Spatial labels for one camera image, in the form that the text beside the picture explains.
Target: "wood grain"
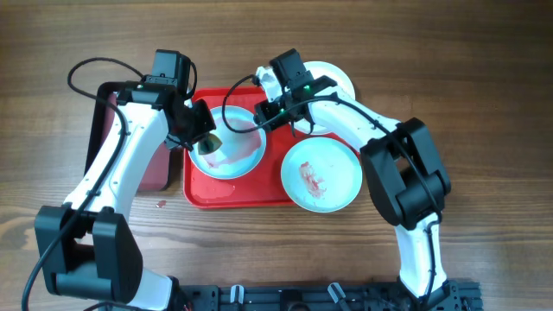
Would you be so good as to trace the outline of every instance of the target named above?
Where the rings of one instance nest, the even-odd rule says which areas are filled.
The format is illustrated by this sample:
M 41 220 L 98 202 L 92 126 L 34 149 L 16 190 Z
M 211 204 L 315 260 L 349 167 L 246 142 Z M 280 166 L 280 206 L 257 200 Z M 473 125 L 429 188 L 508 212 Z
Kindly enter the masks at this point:
M 450 277 L 481 282 L 487 310 L 553 307 L 553 7 L 496 1 L 4 1 L 0 8 L 0 310 L 18 309 L 37 259 L 33 220 L 80 180 L 92 102 L 66 75 L 92 56 L 150 70 L 157 48 L 230 86 L 289 48 L 341 67 L 373 110 L 430 128 L 453 182 L 442 226 Z M 95 91 L 134 79 L 95 64 Z M 173 167 L 178 174 L 180 168 Z M 166 200 L 165 208 L 156 208 Z M 399 269 L 392 228 L 363 188 L 329 215 L 203 212 L 181 181 L 139 194 L 130 226 L 145 263 L 184 284 L 366 282 Z M 32 309 L 82 309 L 49 295 Z

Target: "white plate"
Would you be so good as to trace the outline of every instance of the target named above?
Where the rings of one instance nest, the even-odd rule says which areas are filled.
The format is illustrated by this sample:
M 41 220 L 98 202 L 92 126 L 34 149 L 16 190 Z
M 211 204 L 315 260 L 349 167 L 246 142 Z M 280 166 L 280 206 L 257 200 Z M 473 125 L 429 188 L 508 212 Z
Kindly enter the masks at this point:
M 248 174 L 255 168 L 267 147 L 267 137 L 264 130 L 252 133 L 238 134 L 231 132 L 223 123 L 221 107 L 211 109 L 213 120 L 217 126 L 212 133 L 223 143 L 221 147 L 209 155 L 199 155 L 198 148 L 190 152 L 192 163 L 205 175 L 216 179 L 229 180 Z M 249 129 L 253 123 L 253 114 L 244 108 L 227 106 L 226 119 L 235 129 Z
M 323 75 L 326 75 L 330 79 L 333 79 L 338 83 L 338 86 L 344 89 L 344 92 L 347 93 L 351 98 L 355 99 L 355 89 L 353 88 L 352 81 L 347 77 L 347 74 L 344 73 L 341 69 L 336 67 L 333 64 L 324 62 L 324 61 L 308 61 L 304 63 L 306 69 L 311 71 L 314 79 L 320 78 Z M 307 120 L 301 120 L 294 123 L 294 129 L 299 130 L 302 133 L 308 134 L 310 130 L 310 125 Z M 325 135 L 330 133 L 330 130 L 327 128 L 315 124 L 313 127 L 313 132 L 311 135 Z
M 280 171 L 286 194 L 311 212 L 330 213 L 359 193 L 363 172 L 346 145 L 326 137 L 309 138 L 288 151 Z

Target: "red tray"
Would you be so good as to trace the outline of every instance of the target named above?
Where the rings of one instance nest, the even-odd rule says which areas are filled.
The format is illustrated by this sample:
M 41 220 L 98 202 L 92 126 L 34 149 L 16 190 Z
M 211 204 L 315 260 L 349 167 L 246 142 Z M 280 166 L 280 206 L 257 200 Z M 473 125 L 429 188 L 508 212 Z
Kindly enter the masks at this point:
M 209 108 L 214 108 L 222 105 L 228 90 L 200 89 L 196 91 L 193 100 L 204 99 Z M 266 99 L 264 91 L 259 87 L 239 87 L 227 100 L 227 104 L 253 112 L 253 106 Z M 338 138 L 334 134 L 325 136 Z M 228 181 L 203 174 L 192 164 L 188 152 L 184 152 L 182 192 L 198 208 L 294 205 L 281 183 L 280 167 L 288 150 L 308 137 L 299 131 L 296 131 L 296 137 L 292 136 L 289 125 L 267 134 L 267 149 L 261 162 L 250 173 Z

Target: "red stain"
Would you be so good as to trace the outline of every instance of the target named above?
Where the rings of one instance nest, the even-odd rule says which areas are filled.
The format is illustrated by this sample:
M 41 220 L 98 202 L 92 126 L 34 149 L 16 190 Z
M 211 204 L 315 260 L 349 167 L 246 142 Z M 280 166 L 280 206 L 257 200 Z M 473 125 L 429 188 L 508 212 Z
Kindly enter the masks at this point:
M 212 179 L 211 182 L 206 182 L 203 185 L 193 187 L 192 195 L 197 200 L 212 200 L 230 197 L 236 190 L 236 186 L 226 181 L 218 181 Z
M 222 121 L 217 120 L 216 124 L 221 124 Z M 235 129 L 249 129 L 254 126 L 252 122 L 240 120 L 240 119 L 230 119 L 229 124 Z M 226 155 L 226 158 L 221 161 L 217 161 L 215 153 L 204 155 L 207 165 L 210 168 L 218 168 L 223 164 L 233 164 L 237 161 L 245 159 L 248 156 L 251 156 L 259 147 L 261 147 L 261 136 L 258 131 L 253 131 L 246 134 L 236 134 L 236 140 L 233 142 L 240 146 L 240 148 L 231 150 L 231 153 Z
M 309 162 L 305 162 L 300 166 L 300 176 L 302 177 L 305 187 L 308 188 L 309 193 L 316 199 L 320 199 L 322 195 L 327 191 L 326 188 L 321 187 L 321 183 L 324 182 L 321 177 L 317 178 L 313 167 Z
M 157 202 L 156 207 L 157 208 L 164 208 L 166 204 L 167 204 L 166 200 L 161 200 L 161 201 Z

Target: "black cable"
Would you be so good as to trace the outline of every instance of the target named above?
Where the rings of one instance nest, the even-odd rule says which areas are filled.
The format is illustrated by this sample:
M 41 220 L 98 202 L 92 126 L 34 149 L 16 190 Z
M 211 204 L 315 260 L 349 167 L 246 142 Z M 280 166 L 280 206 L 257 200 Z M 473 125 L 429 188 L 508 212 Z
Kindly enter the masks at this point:
M 167 139 L 168 141 L 172 142 L 172 143 L 176 143 L 178 144 L 179 146 L 182 146 L 182 143 L 181 142 L 177 142 L 175 139 L 169 137 L 169 135 L 167 134 L 167 137 L 165 137 L 165 139 Z
M 294 302 L 288 307 L 288 311 L 296 311 L 297 308 L 303 308 L 305 311 L 311 311 L 307 303 Z
M 98 309 L 104 308 L 104 307 L 106 307 L 107 310 L 111 310 L 113 307 L 122 308 L 122 309 L 126 309 L 126 310 L 131 310 L 131 311 L 143 311 L 144 310 L 142 308 L 125 306 L 125 305 L 111 303 L 111 302 L 108 302 L 108 301 L 103 301 L 103 302 L 99 302 L 95 305 L 91 305 L 90 307 L 84 309 L 83 311 L 93 311 L 93 310 L 98 310 Z
M 277 119 L 279 119 L 280 117 L 282 117 L 283 115 L 286 114 L 286 112 L 290 112 L 294 109 L 296 109 L 298 106 L 301 106 L 301 105 L 306 105 L 306 104 L 309 104 L 309 103 L 313 103 L 313 102 L 316 102 L 316 101 L 322 101 L 322 100 L 330 100 L 330 101 L 336 101 L 336 98 L 334 97 L 331 97 L 331 96 L 318 96 L 318 97 L 315 97 L 315 98 L 311 98 L 311 99 L 307 99 L 307 100 L 304 100 L 302 102 L 299 102 L 291 107 L 289 107 L 288 109 L 284 110 L 284 111 L 281 111 L 280 114 L 277 114 L 276 116 L 270 118 L 269 120 L 261 123 L 261 124 L 258 124 L 257 126 L 254 126 L 254 127 L 251 127 L 249 129 L 244 129 L 244 130 L 238 130 L 238 129 L 234 129 L 233 127 L 231 127 L 231 125 L 228 123 L 228 121 L 226 120 L 226 114 L 225 114 L 225 108 L 226 108 L 226 100 L 231 96 L 231 94 L 234 92 L 234 90 L 240 86 L 242 83 L 244 83 L 245 81 L 247 81 L 248 79 L 251 79 L 251 78 L 254 78 L 255 75 L 253 74 L 250 74 L 246 77 L 243 77 L 240 81 L 238 81 L 236 84 L 234 84 L 234 86 L 231 87 L 231 89 L 228 91 L 228 93 L 225 95 L 225 98 L 223 98 L 223 105 L 222 105 L 222 108 L 221 108 L 221 117 L 223 118 L 223 122 L 225 123 L 226 127 L 230 130 L 230 131 L 233 131 L 235 133 L 239 133 L 239 134 L 245 134 L 245 133 L 250 133 L 250 132 L 253 132 L 255 130 L 260 130 L 262 129 L 265 125 L 267 124 L 271 124 L 273 123 L 274 121 L 276 121 Z
M 231 94 L 234 92 L 234 90 L 239 87 L 242 83 L 244 83 L 245 81 L 247 81 L 248 79 L 252 79 L 252 78 L 255 78 L 255 74 L 249 74 L 245 77 L 243 77 L 242 79 L 240 79 L 238 82 L 236 82 L 234 84 L 234 86 L 231 87 L 230 90 L 228 90 L 228 93 L 225 95 L 225 97 L 223 98 L 223 105 L 221 106 L 221 116 L 223 117 L 223 122 L 225 123 L 226 127 L 230 130 L 230 131 L 233 131 L 235 133 L 240 133 L 240 134 L 245 134 L 245 133 L 249 133 L 249 132 L 253 132 L 254 130 L 259 130 L 259 129 L 262 129 L 263 126 L 265 124 L 267 124 L 269 121 L 265 122 L 264 124 L 260 124 L 258 126 L 255 126 L 255 127 L 252 127 L 250 129 L 246 129 L 246 130 L 237 130 L 237 129 L 234 129 L 233 127 L 231 127 L 231 125 L 228 123 L 228 121 L 226 121 L 226 114 L 225 114 L 225 108 L 226 108 L 226 101 L 228 100 L 228 98 L 231 96 Z
M 82 204 L 75 211 L 73 216 L 63 225 L 63 227 L 61 228 L 58 235 L 54 238 L 52 243 L 50 243 L 48 248 L 44 251 L 44 253 L 42 253 L 42 256 L 36 262 L 35 267 L 33 268 L 31 274 L 29 275 L 29 279 L 27 280 L 27 284 L 25 285 L 25 289 L 23 290 L 23 295 L 22 295 L 22 300 L 21 300 L 21 308 L 22 308 L 23 311 L 29 310 L 29 297 L 30 297 L 31 289 L 33 288 L 33 284 L 35 283 L 36 277 L 38 276 L 39 272 L 41 271 L 42 266 L 44 265 L 44 263 L 46 262 L 46 260 L 48 259 L 48 257 L 52 253 L 52 251 L 54 250 L 55 246 L 74 228 L 75 224 L 77 223 L 77 220 L 78 220 L 79 216 L 82 214 L 82 212 L 88 206 L 88 204 L 92 201 L 92 198 L 94 197 L 94 195 L 96 195 L 96 193 L 98 192 L 98 190 L 100 189 L 100 187 L 104 183 L 105 177 L 109 174 L 109 172 L 111 170 L 111 167 L 113 166 L 113 163 L 117 160 L 118 155 L 119 155 L 121 149 L 123 148 L 124 139 L 126 137 L 125 133 L 127 132 L 127 123 L 126 123 L 126 120 L 124 119 L 123 113 L 118 109 L 118 107 L 116 105 L 110 103 L 106 99 L 99 98 L 99 97 L 97 97 L 95 95 L 92 95 L 89 92 L 85 92 L 85 91 L 83 91 L 83 90 L 81 90 L 78 87 L 73 85 L 72 79 L 73 79 L 73 74 L 75 73 L 75 71 L 77 69 L 79 69 L 80 67 L 82 67 L 82 66 L 84 66 L 88 63 L 91 63 L 93 61 L 109 61 L 109 62 L 119 64 L 123 67 L 126 67 L 126 68 L 130 69 L 132 72 L 136 73 L 137 75 L 139 75 L 141 79 L 143 78 L 142 73 L 140 73 L 138 70 L 131 67 L 130 65 L 127 65 L 126 63 L 123 63 L 120 60 L 114 60 L 114 59 L 105 58 L 105 57 L 94 57 L 94 58 L 91 58 L 91 59 L 88 59 L 88 60 L 83 60 L 80 63 L 78 63 L 77 65 L 75 65 L 73 68 L 71 68 L 71 70 L 67 74 L 67 84 L 69 85 L 69 87 L 72 90 L 74 90 L 78 94 L 81 94 L 81 95 L 86 96 L 88 98 L 92 98 L 92 99 L 96 100 L 97 102 L 99 102 L 99 103 L 105 105 L 106 107 L 108 107 L 108 108 L 115 111 L 115 113 L 118 115 L 119 122 L 121 123 L 121 132 L 120 132 L 121 135 L 119 135 L 118 144 L 115 147 L 115 150 L 113 150 L 113 154 L 111 155 L 110 159 L 105 164 L 104 170 L 102 170 L 102 172 L 100 173 L 98 179 L 96 180 L 96 182 L 94 183 L 94 185 L 90 189 L 88 195 L 85 197 Z
M 432 294 L 432 288 L 434 287 L 434 279 L 435 279 L 435 253 L 434 253 L 434 244 L 432 243 L 432 226 L 433 225 L 439 225 L 440 222 L 438 220 L 432 221 L 429 223 L 429 225 L 426 227 L 426 234 L 429 237 L 429 248 L 430 248 L 430 280 L 429 280 L 429 288 L 426 290 L 426 295 L 423 297 L 423 301 L 421 303 L 422 306 L 427 306 L 430 294 Z
M 435 201 L 434 195 L 432 195 L 432 192 L 430 192 L 429 185 L 424 180 L 423 175 L 421 174 L 421 172 L 416 168 L 415 163 L 413 162 L 413 159 L 411 159 L 411 157 L 409 156 L 409 153 L 405 150 L 404 146 L 402 146 L 402 144 L 391 134 L 391 132 L 389 130 L 387 130 L 382 124 L 380 124 L 379 121 L 373 119 L 371 116 L 366 114 L 366 112 L 361 110 L 358 106 L 353 105 L 353 104 L 351 104 L 349 102 L 346 102 L 345 100 L 337 98 L 337 97 L 333 97 L 332 100 L 335 101 L 336 103 L 346 105 L 349 108 L 352 108 L 353 110 L 358 112 L 358 114 L 360 114 L 361 116 L 366 118 L 370 123 L 372 123 L 379 130 L 382 130 L 390 138 L 390 140 L 392 141 L 394 146 L 397 148 L 399 153 L 401 153 L 401 155 L 405 158 L 405 160 L 407 160 L 409 165 L 413 168 L 413 171 L 415 172 L 416 178 L 421 182 L 421 184 L 423 186 L 423 189 L 424 189 L 424 192 L 430 198 L 430 203 L 431 203 L 432 209 L 434 209 L 434 212 L 438 215 L 438 222 L 442 222 L 442 213 L 440 212 L 440 209 L 438 207 L 438 203 Z

